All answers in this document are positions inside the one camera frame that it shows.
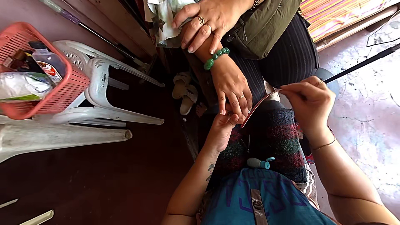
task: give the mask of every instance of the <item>hand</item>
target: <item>hand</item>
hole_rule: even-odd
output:
[[[219,99],[220,114],[226,114],[225,103],[228,97],[233,113],[239,116],[238,123],[242,124],[253,104],[246,77],[228,55],[221,55],[215,60],[210,71]]]
[[[186,19],[193,17],[193,20],[189,22],[190,28],[185,31],[182,38],[182,48],[186,48],[190,44],[188,52],[195,52],[211,32],[214,32],[214,39],[209,50],[210,54],[214,54],[222,36],[236,24],[246,10],[252,7],[253,2],[249,0],[202,0],[199,3],[185,5],[176,14],[172,28],[179,27]],[[204,18],[204,25],[200,24],[196,16]]]
[[[236,114],[232,116],[218,114],[208,132],[204,147],[216,150],[219,153],[225,150],[232,128],[235,127],[238,119],[239,117]]]
[[[328,116],[335,102],[335,93],[320,81],[318,77],[311,76],[300,83],[280,87],[280,93],[289,99],[296,120],[308,136],[325,133]]]

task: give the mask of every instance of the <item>olive green jacket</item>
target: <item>olive green jacket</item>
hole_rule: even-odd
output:
[[[264,0],[244,13],[226,41],[247,59],[266,57],[299,9],[301,0]]]

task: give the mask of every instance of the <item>tattoo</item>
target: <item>tattoo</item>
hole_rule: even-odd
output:
[[[214,169],[214,167],[215,167],[215,163],[210,164],[210,167],[208,168],[208,171]],[[211,174],[212,174],[212,172],[210,172],[210,176],[206,179],[206,181],[209,181],[211,179]]]
[[[210,167],[208,168],[208,171],[214,169],[214,167],[215,167],[215,163],[211,164]]]

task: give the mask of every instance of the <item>black striped pants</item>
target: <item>black striped pants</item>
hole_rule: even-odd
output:
[[[319,57],[307,27],[308,22],[296,13],[267,57],[260,60],[244,59],[234,47],[229,46],[229,56],[247,78],[253,105],[266,93],[263,79],[279,87],[315,74],[319,67]]]

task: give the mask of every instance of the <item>blue t-shirt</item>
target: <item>blue t-shirt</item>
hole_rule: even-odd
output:
[[[254,225],[251,189],[260,191],[268,225],[336,224],[312,207],[307,197],[282,174],[244,168],[222,180],[212,195],[202,225]]]

